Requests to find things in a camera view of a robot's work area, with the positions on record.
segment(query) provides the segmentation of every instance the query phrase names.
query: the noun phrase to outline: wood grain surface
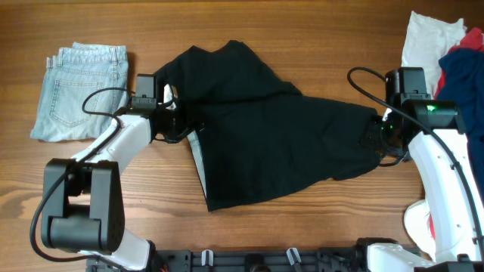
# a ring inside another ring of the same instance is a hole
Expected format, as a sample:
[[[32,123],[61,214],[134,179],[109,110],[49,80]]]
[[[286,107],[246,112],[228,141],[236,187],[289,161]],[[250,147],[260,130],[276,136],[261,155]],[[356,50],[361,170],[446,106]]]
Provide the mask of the wood grain surface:
[[[0,271],[82,271],[83,261],[54,264],[29,245],[45,164],[91,141],[31,140],[45,58],[73,42],[126,45],[129,85],[197,45],[216,50],[236,39],[304,94],[384,108],[346,81],[354,66],[382,73],[400,66],[412,10],[483,26],[482,1],[170,2],[0,6]],[[379,79],[356,76],[384,97]],[[272,201],[208,213],[186,141],[152,143],[121,177],[126,226],[158,249],[285,249],[351,246],[363,236],[410,244],[402,224],[422,199],[413,162],[348,181],[320,181]],[[58,251],[51,254],[65,255]]]

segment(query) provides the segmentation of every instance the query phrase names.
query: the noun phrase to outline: blue cloth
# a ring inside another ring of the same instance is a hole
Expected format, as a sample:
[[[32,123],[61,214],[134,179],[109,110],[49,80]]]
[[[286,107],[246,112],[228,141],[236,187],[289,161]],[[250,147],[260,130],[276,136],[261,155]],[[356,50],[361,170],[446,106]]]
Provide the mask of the blue cloth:
[[[467,148],[477,187],[484,193],[484,52],[461,48],[439,60],[445,85],[437,100],[453,100],[466,124]]]
[[[37,120],[30,137],[44,141],[97,138],[111,118],[84,113],[82,102],[101,88],[125,88],[127,78],[124,46],[74,43],[73,48],[61,48],[59,55],[47,58]],[[85,108],[114,113],[126,101],[125,92],[105,91],[92,97]]]

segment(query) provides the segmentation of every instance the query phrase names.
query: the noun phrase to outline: green led light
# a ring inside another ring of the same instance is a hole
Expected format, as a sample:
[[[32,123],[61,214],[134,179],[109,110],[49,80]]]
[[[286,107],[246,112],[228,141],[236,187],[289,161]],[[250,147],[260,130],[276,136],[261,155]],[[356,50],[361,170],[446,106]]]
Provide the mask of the green led light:
[[[437,107],[435,107],[435,106],[432,106],[432,105],[427,105],[427,109],[428,109],[429,111],[433,111],[433,110],[434,110],[434,109],[436,109],[436,108],[437,108]]]

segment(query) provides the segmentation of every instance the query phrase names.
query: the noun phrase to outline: folded jeans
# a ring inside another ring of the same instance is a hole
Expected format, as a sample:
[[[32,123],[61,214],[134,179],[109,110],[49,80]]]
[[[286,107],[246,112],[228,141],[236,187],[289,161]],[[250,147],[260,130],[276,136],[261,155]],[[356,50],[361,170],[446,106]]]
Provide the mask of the folded jeans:
[[[86,114],[82,103],[102,88],[125,88],[128,77],[126,47],[82,45],[60,48],[47,58],[47,71],[30,137],[44,141],[97,138],[110,124],[110,118]],[[105,91],[86,104],[90,111],[113,113],[126,104],[127,93]]]

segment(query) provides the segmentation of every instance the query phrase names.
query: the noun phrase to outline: black t-shirt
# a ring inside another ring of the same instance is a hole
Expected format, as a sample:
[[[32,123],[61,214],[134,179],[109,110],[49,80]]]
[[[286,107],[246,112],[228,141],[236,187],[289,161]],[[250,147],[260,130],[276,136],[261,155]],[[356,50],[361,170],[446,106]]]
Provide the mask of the black t-shirt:
[[[303,96],[242,42],[213,53],[192,47],[155,74],[203,123],[209,211],[354,178],[380,162],[359,144],[375,109]]]

